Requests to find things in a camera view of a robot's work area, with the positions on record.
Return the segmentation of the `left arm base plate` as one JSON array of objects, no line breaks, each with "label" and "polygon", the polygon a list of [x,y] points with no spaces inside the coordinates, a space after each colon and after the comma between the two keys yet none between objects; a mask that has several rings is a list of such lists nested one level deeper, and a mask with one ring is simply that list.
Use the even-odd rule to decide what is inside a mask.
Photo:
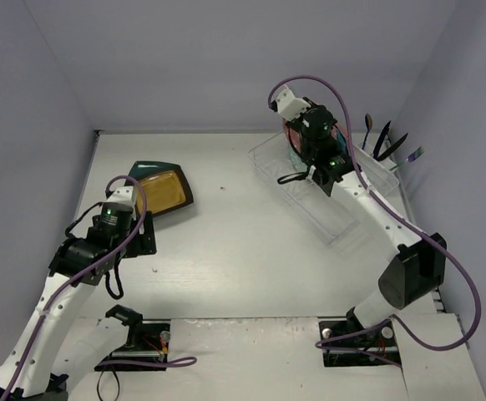
[{"label": "left arm base plate", "polygon": [[134,332],[134,336],[124,346],[111,352],[103,359],[108,366],[96,366],[96,371],[106,369],[115,372],[163,372],[168,362],[170,341],[169,320],[147,320]]}]

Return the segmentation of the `red plate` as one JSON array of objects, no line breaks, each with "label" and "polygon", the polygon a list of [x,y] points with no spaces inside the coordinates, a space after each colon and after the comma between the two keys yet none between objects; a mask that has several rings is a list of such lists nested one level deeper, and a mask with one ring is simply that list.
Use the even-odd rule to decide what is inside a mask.
[{"label": "red plate", "polygon": [[282,129],[287,138],[288,144],[300,157],[304,158],[304,140],[301,135],[302,120],[301,118],[288,120],[282,120]]}]

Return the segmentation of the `blue polka dot plate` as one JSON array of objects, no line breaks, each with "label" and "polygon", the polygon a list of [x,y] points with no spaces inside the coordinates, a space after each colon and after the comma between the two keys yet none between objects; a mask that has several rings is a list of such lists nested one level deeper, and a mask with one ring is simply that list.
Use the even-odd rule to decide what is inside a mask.
[{"label": "blue polka dot plate", "polygon": [[338,147],[341,149],[342,153],[348,154],[347,140],[345,135],[342,132],[341,127],[339,125],[336,125],[335,129],[336,129],[336,138],[337,138]]}]

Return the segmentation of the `light green flower plate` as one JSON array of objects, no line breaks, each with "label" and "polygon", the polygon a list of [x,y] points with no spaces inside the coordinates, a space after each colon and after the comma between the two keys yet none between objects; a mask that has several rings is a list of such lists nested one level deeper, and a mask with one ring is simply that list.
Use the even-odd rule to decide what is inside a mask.
[{"label": "light green flower plate", "polygon": [[305,171],[306,163],[297,155],[294,150],[289,151],[289,161],[295,171]]}]

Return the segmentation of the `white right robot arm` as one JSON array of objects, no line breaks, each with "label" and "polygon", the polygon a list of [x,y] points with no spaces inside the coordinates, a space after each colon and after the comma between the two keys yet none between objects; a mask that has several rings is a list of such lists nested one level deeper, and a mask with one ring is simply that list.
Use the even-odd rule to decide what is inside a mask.
[{"label": "white right robot arm", "polygon": [[375,325],[443,283],[447,244],[439,234],[423,239],[401,222],[369,185],[354,149],[342,147],[333,135],[337,121],[325,106],[308,98],[280,97],[277,107],[291,148],[306,164],[304,177],[362,223],[387,262],[376,289],[347,313],[347,338],[364,344],[374,336]]}]

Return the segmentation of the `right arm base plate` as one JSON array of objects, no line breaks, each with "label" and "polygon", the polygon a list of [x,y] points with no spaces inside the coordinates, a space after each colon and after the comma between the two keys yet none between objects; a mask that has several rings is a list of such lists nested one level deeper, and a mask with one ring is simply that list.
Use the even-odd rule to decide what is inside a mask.
[{"label": "right arm base plate", "polygon": [[392,323],[387,321],[377,329],[357,335],[345,319],[321,320],[318,322],[321,349],[325,368],[360,368],[392,365],[401,367],[402,359]]}]

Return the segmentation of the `yellow square plate black rim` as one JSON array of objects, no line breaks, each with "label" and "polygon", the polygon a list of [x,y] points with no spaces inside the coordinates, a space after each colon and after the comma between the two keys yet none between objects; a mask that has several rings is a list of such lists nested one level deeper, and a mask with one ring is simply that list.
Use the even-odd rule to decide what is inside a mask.
[{"label": "yellow square plate black rim", "polygon": [[156,171],[139,180],[146,195],[137,197],[138,212],[148,211],[152,216],[162,216],[194,203],[188,180],[181,169]]}]

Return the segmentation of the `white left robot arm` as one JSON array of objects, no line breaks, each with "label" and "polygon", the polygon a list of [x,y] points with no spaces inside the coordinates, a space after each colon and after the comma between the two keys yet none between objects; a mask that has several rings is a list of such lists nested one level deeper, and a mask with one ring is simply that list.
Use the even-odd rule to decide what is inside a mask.
[{"label": "white left robot arm", "polygon": [[0,400],[63,392],[56,357],[78,310],[124,258],[156,252],[153,216],[118,202],[102,203],[85,237],[68,235],[50,263],[38,305],[0,366]]}]

